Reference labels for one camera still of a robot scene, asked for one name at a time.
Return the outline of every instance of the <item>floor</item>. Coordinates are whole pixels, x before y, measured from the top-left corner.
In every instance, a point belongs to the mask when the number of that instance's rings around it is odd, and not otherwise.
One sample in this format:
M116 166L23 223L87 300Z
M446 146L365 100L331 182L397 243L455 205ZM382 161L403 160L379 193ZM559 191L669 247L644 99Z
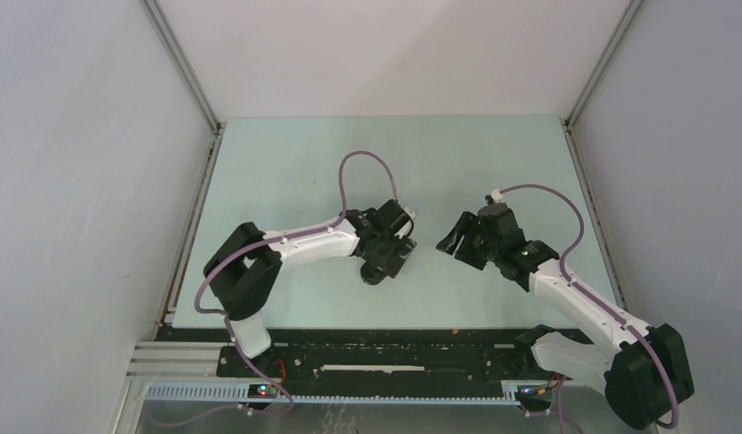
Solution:
M574 326L542 300L502 278L472 269L435 245L462 211L476 212L494 188L552 186L586 205L559 120L554 116L442 116L233 119L228 122L174 315L175 327L221 327L193 299L202 267L243 222L262 230L294 229L341 209L342 157L367 149L389 164L399 200L418 213L418 242L395 279L362 283L361 260L335 258L284 271L264 308L267 327L500 328ZM350 208L378 207L391 197L387 176L358 156L345 170ZM544 192L510 193L507 203L529 239L563 251L575 238L575 216ZM591 221L569 265L613 300ZM210 291L206 307L219 304Z

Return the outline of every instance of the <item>white cable clip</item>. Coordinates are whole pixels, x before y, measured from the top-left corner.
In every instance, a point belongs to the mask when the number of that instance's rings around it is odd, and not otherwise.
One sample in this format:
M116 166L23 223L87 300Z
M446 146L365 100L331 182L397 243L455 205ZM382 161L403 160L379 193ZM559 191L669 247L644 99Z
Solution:
M495 190L491 191L491 199L493 199L493 202L498 203L503 201L503 194L501 194L501 189L496 188Z
M622 314L621 312L624 312L624 311L618 311L616 313L618 314L618 316L621 317L621 319L625 319L625 322L623 324L621 324L621 322L618 321L618 318L615 318L615 321L621 327L621 330L628 330L629 327L634 327L634 317L631 316L631 315L629 315L628 312L626 312L625 314Z

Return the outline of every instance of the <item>white wall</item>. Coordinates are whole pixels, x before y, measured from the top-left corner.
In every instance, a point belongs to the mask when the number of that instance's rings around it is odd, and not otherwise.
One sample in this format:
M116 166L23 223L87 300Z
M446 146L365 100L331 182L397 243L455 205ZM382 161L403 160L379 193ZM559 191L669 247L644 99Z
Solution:
M685 339L697 433L742 433L742 0L648 2L578 127L637 311Z
M566 116L628 0L164 0L217 115Z
M210 136L136 0L0 1L0 433L107 429Z

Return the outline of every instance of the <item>red wire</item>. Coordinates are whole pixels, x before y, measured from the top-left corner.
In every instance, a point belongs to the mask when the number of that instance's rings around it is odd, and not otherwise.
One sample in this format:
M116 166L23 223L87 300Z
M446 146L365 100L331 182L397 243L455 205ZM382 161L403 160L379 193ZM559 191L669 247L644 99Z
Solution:
M554 380L557 380L557 382L552 386L551 385L551 382L553 382ZM549 380L549 382L546 383L546 388L548 390L552 390L552 389L556 388L557 386L559 386L559 374L558 373L554 373L554 376L551 377L551 379Z
M280 379L280 384L286 382L286 364L283 362L283 359L275 359L274 363L278 363L280 365L280 369L283 371L283 378Z

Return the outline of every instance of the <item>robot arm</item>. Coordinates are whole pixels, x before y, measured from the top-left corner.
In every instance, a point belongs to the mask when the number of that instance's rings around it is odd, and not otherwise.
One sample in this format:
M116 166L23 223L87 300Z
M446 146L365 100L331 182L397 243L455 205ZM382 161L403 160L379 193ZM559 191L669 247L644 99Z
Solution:
M477 215L464 212L437 249L477 269L492 262L502 275L540 297L574 322L591 340L583 344L539 325L520 336L515 347L527 351L541 369L562 373L602 393L613 411L629 426L644 429L671 409L653 359L631 333L644 337L658 354L672 380L678 402L694 393L684 344L669 325L653 328L601 297L569 272L563 277L559 254L543 241L525 240L513 211L486 197ZM577 283L596 301L574 288ZM616 312L623 323L606 310Z
M273 242L253 249L211 281L211 291L221 302L247 357L256 357L271 345L261 309L267 303L281 269L333 257L357 256L364 260L362 280L377 285L395 278L416 242L410 238L416 214L395 200L378 210L348 210L337 225L325 222L290 231L260 231L256 224L241 224L224 241L203 269L212 270L232 253L251 244Z

